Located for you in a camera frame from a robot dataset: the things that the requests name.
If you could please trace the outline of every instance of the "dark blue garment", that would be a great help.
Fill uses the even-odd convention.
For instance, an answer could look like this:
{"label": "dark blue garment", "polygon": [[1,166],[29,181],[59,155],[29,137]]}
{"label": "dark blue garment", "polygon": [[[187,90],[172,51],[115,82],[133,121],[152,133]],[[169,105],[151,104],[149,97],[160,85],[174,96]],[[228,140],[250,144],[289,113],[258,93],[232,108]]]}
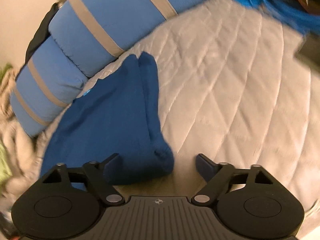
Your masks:
{"label": "dark blue garment", "polygon": [[289,25],[302,34],[314,32],[320,34],[320,16],[308,14],[299,9],[292,0],[236,0],[246,7],[258,8],[264,5],[264,11],[280,22]]}
{"label": "dark blue garment", "polygon": [[80,167],[119,153],[104,169],[113,185],[131,184],[172,172],[173,154],[164,141],[158,117],[158,72],[143,52],[98,79],[65,112],[45,152],[41,174],[56,163]]}

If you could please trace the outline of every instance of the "bed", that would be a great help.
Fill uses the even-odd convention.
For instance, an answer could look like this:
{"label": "bed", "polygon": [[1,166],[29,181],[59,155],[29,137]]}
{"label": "bed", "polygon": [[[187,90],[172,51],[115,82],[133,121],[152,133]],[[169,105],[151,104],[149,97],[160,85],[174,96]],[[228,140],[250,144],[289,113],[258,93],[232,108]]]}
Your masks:
{"label": "bed", "polygon": [[[174,152],[171,175],[117,187],[128,195],[192,196],[204,185],[203,153],[237,168],[258,163],[287,187],[306,214],[298,238],[320,226],[320,77],[294,58],[302,36],[232,0],[208,0],[157,27],[92,77],[113,73],[129,54],[153,55],[159,118]],[[37,139],[38,156],[63,113]]]}

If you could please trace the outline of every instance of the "silver screw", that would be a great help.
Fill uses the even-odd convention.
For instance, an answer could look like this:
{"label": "silver screw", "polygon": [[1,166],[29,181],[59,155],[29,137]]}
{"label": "silver screw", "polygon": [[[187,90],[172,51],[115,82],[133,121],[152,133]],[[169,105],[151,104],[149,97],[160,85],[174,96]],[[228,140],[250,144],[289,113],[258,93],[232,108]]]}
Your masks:
{"label": "silver screw", "polygon": [[195,201],[199,203],[206,203],[210,200],[210,198],[207,195],[197,195],[195,196]]}
{"label": "silver screw", "polygon": [[107,196],[106,200],[110,203],[117,203],[122,200],[122,197],[120,195],[113,194],[113,195]]}

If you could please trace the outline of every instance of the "green fabric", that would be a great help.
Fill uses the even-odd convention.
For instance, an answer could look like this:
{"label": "green fabric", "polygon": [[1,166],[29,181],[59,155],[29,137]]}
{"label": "green fabric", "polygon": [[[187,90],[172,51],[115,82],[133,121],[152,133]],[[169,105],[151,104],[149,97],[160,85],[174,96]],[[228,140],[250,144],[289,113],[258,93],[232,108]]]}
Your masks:
{"label": "green fabric", "polygon": [[0,142],[0,184],[12,176],[12,172],[7,164],[7,151]]}
{"label": "green fabric", "polygon": [[0,83],[2,82],[2,79],[5,75],[5,73],[11,68],[12,68],[12,65],[8,63],[7,65],[5,65],[5,67],[3,69],[0,70]]}

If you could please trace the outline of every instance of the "ribbed gray plate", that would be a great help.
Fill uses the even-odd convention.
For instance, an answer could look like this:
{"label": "ribbed gray plate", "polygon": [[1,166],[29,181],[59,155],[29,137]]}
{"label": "ribbed gray plate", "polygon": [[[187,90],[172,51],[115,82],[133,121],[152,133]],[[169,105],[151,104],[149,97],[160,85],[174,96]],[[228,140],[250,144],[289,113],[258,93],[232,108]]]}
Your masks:
{"label": "ribbed gray plate", "polygon": [[210,208],[196,207],[186,197],[136,196],[126,205],[107,208],[92,229],[74,239],[248,240],[221,225]]}

